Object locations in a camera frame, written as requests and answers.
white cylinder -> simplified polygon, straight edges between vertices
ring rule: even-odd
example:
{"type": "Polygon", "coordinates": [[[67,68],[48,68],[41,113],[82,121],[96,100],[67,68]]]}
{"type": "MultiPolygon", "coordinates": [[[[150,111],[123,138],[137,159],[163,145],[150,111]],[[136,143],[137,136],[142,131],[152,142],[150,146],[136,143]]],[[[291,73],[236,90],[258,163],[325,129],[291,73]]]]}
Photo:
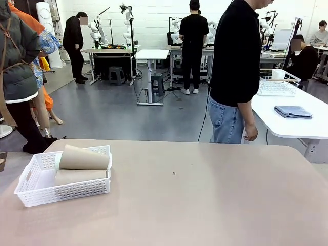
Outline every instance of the white cylinder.
{"type": "MultiPolygon", "coordinates": [[[[51,12],[48,3],[39,2],[36,4],[37,16],[39,22],[45,26],[45,28],[51,32],[54,36],[55,30],[52,24],[51,12]]],[[[62,61],[60,59],[59,50],[56,50],[54,53],[48,55],[49,64],[51,68],[62,68],[62,61]]]]}

paper towel roll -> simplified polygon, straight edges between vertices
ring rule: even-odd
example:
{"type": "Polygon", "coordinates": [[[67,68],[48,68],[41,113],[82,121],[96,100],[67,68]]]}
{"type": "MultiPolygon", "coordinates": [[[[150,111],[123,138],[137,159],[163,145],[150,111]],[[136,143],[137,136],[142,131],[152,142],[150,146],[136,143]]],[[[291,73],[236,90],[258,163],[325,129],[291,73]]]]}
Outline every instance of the paper towel roll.
{"type": "Polygon", "coordinates": [[[60,169],[71,170],[107,170],[109,156],[90,150],[65,145],[60,159],[60,169]]]}
{"type": "Polygon", "coordinates": [[[56,173],[55,186],[106,178],[106,173],[106,170],[59,170],[56,173]]]}

white plastic basket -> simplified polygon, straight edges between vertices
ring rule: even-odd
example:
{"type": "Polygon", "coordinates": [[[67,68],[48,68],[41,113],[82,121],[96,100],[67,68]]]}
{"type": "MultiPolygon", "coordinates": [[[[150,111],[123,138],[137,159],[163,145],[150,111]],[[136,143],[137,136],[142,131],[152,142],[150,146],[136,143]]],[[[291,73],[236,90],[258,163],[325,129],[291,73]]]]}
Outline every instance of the white plastic basket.
{"type": "Polygon", "coordinates": [[[55,155],[62,153],[62,151],[36,154],[21,174],[14,193],[26,207],[32,207],[110,192],[110,170],[112,167],[110,146],[85,149],[110,157],[106,178],[54,186],[56,175],[55,155]]]}
{"type": "Polygon", "coordinates": [[[295,96],[301,80],[282,69],[260,69],[260,96],[295,96]]]}

jeans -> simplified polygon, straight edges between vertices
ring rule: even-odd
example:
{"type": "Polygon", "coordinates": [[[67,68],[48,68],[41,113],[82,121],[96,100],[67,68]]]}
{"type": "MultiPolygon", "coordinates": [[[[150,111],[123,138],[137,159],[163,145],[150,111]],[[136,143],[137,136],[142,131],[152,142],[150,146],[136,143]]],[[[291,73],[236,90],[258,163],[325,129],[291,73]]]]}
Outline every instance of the jeans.
{"type": "Polygon", "coordinates": [[[218,144],[241,143],[244,122],[237,107],[219,104],[210,97],[208,112],[213,125],[213,136],[210,142],[218,144]]]}

gray jacket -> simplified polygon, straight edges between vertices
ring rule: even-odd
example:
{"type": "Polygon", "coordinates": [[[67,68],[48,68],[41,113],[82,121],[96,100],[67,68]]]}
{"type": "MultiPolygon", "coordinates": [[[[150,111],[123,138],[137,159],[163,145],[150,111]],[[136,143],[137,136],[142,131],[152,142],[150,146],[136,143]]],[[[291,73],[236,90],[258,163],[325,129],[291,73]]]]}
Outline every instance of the gray jacket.
{"type": "MultiPolygon", "coordinates": [[[[7,0],[0,0],[0,23],[7,28],[8,19],[11,18],[9,33],[17,44],[20,53],[13,42],[7,39],[7,50],[4,69],[20,63],[22,59],[31,63],[40,53],[39,37],[17,15],[12,14],[7,0]]],[[[5,34],[0,29],[0,59],[4,50],[5,34]]],[[[21,64],[4,71],[3,90],[5,100],[19,100],[37,93],[37,84],[34,73],[29,65],[21,64]]]]}

